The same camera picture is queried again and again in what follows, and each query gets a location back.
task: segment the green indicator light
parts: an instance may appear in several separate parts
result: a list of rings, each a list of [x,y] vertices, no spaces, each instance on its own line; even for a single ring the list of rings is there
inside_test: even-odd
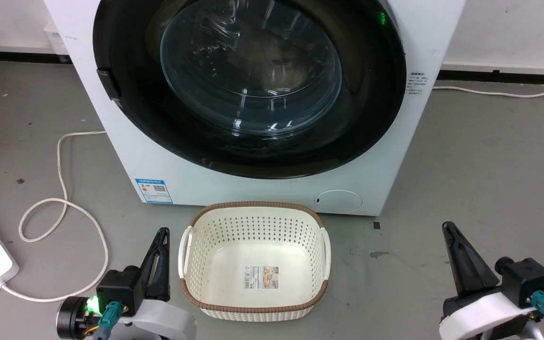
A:
[[[102,315],[102,313],[100,313],[100,304],[97,295],[89,298],[86,309],[90,313]]]

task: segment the gray floor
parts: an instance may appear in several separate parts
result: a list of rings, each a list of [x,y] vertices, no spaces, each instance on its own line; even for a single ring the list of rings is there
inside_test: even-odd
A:
[[[464,84],[536,93],[544,86]],[[48,239],[28,244],[17,224],[33,203],[62,196],[56,142],[65,133],[100,129],[74,69],[0,62],[0,237],[20,273],[19,292],[53,297],[90,282],[102,264],[91,222],[69,211]],[[172,253],[198,207],[138,200],[106,136],[64,145],[71,200],[93,213],[110,245],[110,268],[139,265],[155,231],[172,230]],[[26,228],[46,231],[60,206],[39,209]],[[205,316],[184,298],[172,270],[171,303],[190,310],[201,340],[438,339],[442,302],[455,294],[440,225],[457,223],[491,264],[531,256],[544,264],[544,98],[510,99],[435,91],[383,216],[323,216],[331,236],[326,295],[304,319],[231,323]],[[388,252],[377,258],[372,252]],[[29,303],[0,293],[0,339],[57,338],[58,303]]]

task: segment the white wall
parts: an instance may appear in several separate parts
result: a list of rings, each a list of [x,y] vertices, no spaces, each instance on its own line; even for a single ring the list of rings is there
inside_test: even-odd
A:
[[[49,19],[43,0],[0,0],[0,51],[53,52]],[[544,74],[544,0],[468,0],[444,69]]]
[[[0,0],[0,51],[52,53],[43,32],[49,19],[43,0]]]
[[[443,68],[544,74],[544,0],[468,0]]]

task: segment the dark spot on floor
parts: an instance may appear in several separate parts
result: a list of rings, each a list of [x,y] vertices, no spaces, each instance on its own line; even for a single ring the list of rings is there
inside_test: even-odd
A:
[[[371,257],[372,258],[379,258],[380,256],[384,256],[389,254],[389,252],[372,252]]]

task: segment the empty basket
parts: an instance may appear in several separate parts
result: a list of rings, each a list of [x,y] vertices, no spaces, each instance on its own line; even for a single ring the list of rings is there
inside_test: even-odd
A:
[[[187,299],[234,321],[284,321],[322,298],[331,244],[314,211],[298,204],[237,202],[204,208],[182,236],[178,271]]]

